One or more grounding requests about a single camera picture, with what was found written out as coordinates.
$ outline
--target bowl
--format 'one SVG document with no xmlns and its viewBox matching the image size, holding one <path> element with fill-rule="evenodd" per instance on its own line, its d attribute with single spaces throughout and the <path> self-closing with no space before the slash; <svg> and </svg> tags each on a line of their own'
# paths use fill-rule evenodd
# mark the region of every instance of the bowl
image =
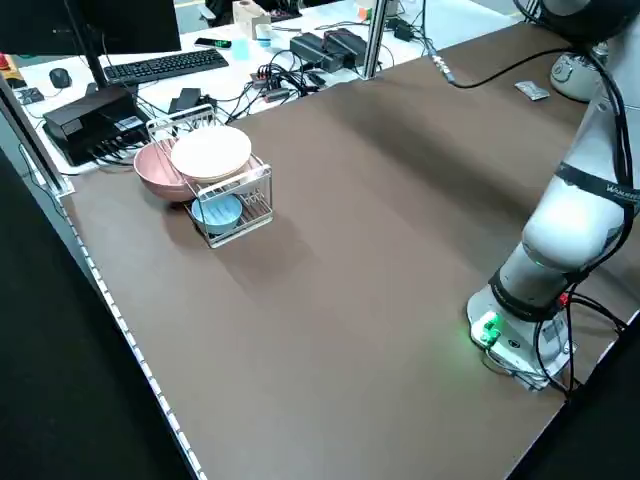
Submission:
<svg viewBox="0 0 640 480">
<path fill-rule="evenodd" d="M 251 140 L 227 126 L 199 128 L 182 136 L 171 150 L 177 171 L 199 183 L 216 183 L 246 168 Z"/>
<path fill-rule="evenodd" d="M 198 200 L 191 204 L 191 216 L 200 228 L 209 233 L 222 235 L 233 230 L 242 215 L 242 202 L 235 195 L 227 195 L 219 200 Z"/>
<path fill-rule="evenodd" d="M 175 143 L 170 139 L 144 146 L 133 159 L 133 168 L 144 186 L 154 195 L 170 202 L 186 202 L 195 195 L 169 160 Z"/>
</svg>

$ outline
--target wire dish rack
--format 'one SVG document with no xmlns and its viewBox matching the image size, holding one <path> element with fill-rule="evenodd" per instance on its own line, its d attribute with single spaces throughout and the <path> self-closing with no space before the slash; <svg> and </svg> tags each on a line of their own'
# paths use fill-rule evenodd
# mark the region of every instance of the wire dish rack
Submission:
<svg viewBox="0 0 640 480">
<path fill-rule="evenodd" d="M 193 192 L 193 202 L 200 203 L 200 212 L 206 211 L 208 202 L 215 202 L 234 195 L 242 204 L 242 214 L 237 224 L 224 233 L 213 233 L 205 222 L 196 219 L 191 211 L 192 202 L 184 207 L 193 224 L 202 233 L 211 248 L 217 248 L 273 220 L 272 170 L 253 153 L 239 173 L 215 183 L 200 183 L 178 172 L 171 164 L 171 149 L 183 135 L 198 128 L 224 125 L 211 105 L 202 105 L 178 113 L 158 117 L 147 122 L 149 139 L 167 157 L 167 164 Z"/>
</svg>

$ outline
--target brown table surface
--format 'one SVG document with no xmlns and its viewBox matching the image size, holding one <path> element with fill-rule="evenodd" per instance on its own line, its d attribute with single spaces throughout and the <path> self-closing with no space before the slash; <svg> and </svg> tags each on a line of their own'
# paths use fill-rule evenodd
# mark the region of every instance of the brown table surface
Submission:
<svg viewBox="0 0 640 480">
<path fill-rule="evenodd" d="M 519 25 L 445 52 L 459 81 L 559 45 Z M 584 106 L 554 58 L 474 91 L 426 60 L 237 125 L 276 219 L 209 250 L 134 174 L 66 207 L 209 478 L 501 478 L 561 405 L 490 372 L 464 314 L 516 245 Z M 629 316 L 637 237 L 582 289 Z M 578 376 L 613 338 L 576 311 Z"/>
</svg>

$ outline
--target phone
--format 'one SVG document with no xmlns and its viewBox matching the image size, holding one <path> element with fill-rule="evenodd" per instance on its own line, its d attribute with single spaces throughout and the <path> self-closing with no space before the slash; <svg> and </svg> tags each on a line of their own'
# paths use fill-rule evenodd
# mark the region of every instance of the phone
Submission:
<svg viewBox="0 0 640 480">
<path fill-rule="evenodd" d="M 195 43 L 196 47 L 231 48 L 229 40 L 214 40 L 213 38 L 199 38 Z"/>
</svg>

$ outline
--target robotic arm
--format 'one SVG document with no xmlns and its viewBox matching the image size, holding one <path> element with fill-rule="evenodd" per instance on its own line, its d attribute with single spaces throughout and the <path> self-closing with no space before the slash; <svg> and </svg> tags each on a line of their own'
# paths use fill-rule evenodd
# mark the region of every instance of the robotic arm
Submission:
<svg viewBox="0 0 640 480">
<path fill-rule="evenodd" d="M 541 9 L 575 44 L 612 37 L 608 70 L 624 99 L 631 150 L 640 151 L 640 2 L 542 0 Z M 467 304 L 473 341 L 530 388 L 544 388 L 573 353 L 559 301 L 567 278 L 603 258 L 621 235 L 625 207 L 637 213 L 640 205 L 640 165 L 633 188 L 619 185 L 614 169 L 615 109 L 601 88 L 522 241 Z"/>
</svg>

